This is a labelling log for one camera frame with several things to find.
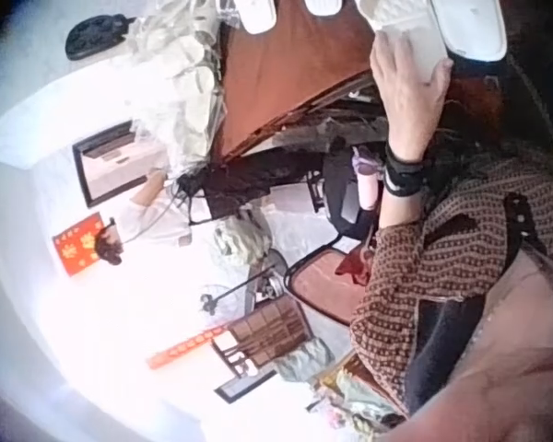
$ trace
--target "plastic bag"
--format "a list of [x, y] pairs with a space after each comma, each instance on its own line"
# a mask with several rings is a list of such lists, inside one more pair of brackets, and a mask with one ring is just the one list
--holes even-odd
[[222, 22], [233, 28], [240, 28], [240, 13], [233, 0], [215, 0], [215, 5], [219, 19]]
[[133, 130], [137, 141], [166, 146], [170, 177], [208, 159], [226, 113], [213, 48], [218, 28], [215, 0], [173, 0], [129, 29]]
[[217, 261], [233, 266], [260, 261], [271, 246], [269, 236], [248, 211], [219, 221], [213, 232], [213, 241]]

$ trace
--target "framed picture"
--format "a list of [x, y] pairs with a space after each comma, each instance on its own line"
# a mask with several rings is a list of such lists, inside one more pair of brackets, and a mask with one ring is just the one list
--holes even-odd
[[270, 366], [263, 366], [255, 376], [234, 378], [227, 381], [221, 387], [215, 389], [215, 393], [227, 403], [234, 403], [238, 399], [257, 389], [267, 382], [277, 372]]
[[164, 145], [136, 141], [123, 122], [72, 146], [77, 177], [87, 207], [94, 207], [147, 180], [153, 168], [168, 165]]

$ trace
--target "person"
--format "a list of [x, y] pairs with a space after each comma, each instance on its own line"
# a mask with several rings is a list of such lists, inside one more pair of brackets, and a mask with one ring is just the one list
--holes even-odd
[[[166, 171], [153, 169], [143, 187], [130, 199], [119, 219], [95, 236], [94, 250], [102, 260], [119, 265], [123, 261], [124, 244], [134, 239], [156, 244], [185, 247], [191, 244], [188, 204], [181, 204], [181, 195], [174, 195], [175, 186], [165, 187]], [[193, 198], [191, 217], [210, 217], [203, 198]]]
[[371, 279], [350, 324], [360, 361], [407, 417], [381, 441], [551, 441], [553, 174], [486, 149], [431, 194], [423, 170], [453, 62], [422, 84], [411, 51], [377, 32], [387, 161]]

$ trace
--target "woman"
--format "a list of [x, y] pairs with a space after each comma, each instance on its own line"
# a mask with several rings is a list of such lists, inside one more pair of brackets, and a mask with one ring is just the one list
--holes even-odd
[[553, 177], [487, 152], [423, 212], [452, 65], [423, 85], [409, 42], [377, 33], [388, 159], [353, 344], [411, 416], [384, 440], [553, 440]]

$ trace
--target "wire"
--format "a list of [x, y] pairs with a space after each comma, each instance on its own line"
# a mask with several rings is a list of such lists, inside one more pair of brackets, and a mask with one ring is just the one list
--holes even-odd
[[[161, 214], [158, 215], [158, 217], [156, 219], [154, 219], [150, 224], [149, 226], [143, 228], [142, 230], [140, 230], [139, 232], [137, 232], [132, 238], [128, 239], [127, 241], [124, 241], [123, 244], [128, 244], [132, 241], [135, 241], [136, 239], [138, 239], [139, 237], [141, 237], [144, 233], [148, 232], [153, 226], [155, 226], [158, 221], [171, 209], [171, 207], [174, 205], [174, 201], [176, 201], [176, 199], [178, 198], [178, 195], [179, 193], [181, 192], [181, 188], [180, 186], [177, 186], [177, 189], [176, 189], [176, 192], [172, 195], [172, 198], [170, 199], [170, 202], [168, 203], [168, 205], [164, 208], [164, 210], [162, 211]], [[180, 206], [182, 206], [184, 204], [184, 201], [186, 201], [186, 193], [184, 194], [184, 197], [178, 202], [176, 208], [179, 208]]]

